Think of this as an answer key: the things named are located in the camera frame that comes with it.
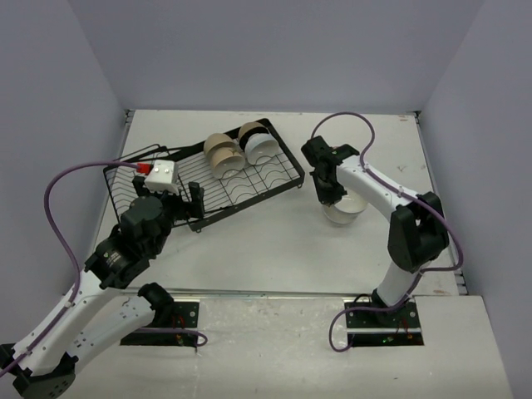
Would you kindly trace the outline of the beige bowl with flower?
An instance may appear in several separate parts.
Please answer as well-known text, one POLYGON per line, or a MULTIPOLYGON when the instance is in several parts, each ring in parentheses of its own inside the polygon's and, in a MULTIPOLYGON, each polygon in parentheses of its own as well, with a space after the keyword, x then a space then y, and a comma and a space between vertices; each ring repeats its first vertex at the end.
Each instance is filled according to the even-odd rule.
POLYGON ((238 174, 245 166, 244 156, 234 145, 213 150, 209 162, 213 176, 219 180, 238 174))

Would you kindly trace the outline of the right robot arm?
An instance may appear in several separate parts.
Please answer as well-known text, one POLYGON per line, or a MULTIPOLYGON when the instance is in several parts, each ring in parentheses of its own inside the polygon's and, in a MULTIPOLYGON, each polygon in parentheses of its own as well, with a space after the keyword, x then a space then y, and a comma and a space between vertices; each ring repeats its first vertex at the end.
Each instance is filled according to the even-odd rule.
POLYGON ((401 315, 412 291, 431 262, 448 248, 440 198, 405 189, 369 167, 362 154, 350 145, 333 148, 321 136, 302 147, 324 213, 334 223, 350 222, 368 205, 388 222, 387 252, 391 264, 374 289, 366 306, 351 307, 352 313, 371 313, 379 326, 392 325, 401 315))

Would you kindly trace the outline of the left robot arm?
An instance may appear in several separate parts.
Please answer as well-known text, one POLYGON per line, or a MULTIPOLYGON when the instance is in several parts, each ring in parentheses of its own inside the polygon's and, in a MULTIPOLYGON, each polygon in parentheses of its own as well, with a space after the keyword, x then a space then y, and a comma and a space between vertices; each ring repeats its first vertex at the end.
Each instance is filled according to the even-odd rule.
POLYGON ((177 221, 204 215, 204 190, 196 182, 189 184, 190 200, 173 185, 160 193, 140 192, 52 313, 23 340, 1 346, 1 373, 15 377, 13 386, 21 397, 58 398, 94 357, 135 331, 193 336, 197 345, 207 343, 204 334, 181 323, 163 327, 172 319, 174 300, 157 283, 142 286, 102 325, 87 326, 149 268, 177 221))

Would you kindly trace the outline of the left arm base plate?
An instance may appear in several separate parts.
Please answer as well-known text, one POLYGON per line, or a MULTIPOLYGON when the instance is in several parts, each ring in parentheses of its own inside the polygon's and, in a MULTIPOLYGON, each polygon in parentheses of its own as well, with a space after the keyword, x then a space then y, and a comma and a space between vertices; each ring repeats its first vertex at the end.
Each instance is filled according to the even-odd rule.
MULTIPOLYGON (((145 328, 172 328, 195 330, 200 314, 199 301, 176 301, 172 308, 159 313, 145 328)), ((183 332, 138 332, 135 331, 120 340, 121 346, 133 347, 192 347, 197 348, 204 339, 183 332)))

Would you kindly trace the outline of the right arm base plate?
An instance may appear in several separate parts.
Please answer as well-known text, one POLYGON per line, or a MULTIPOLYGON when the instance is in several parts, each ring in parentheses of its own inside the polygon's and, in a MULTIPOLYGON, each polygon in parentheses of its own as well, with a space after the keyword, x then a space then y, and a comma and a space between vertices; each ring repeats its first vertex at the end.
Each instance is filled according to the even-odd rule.
POLYGON ((348 311, 345 320, 349 347, 424 345, 421 321, 413 300, 394 313, 348 311))

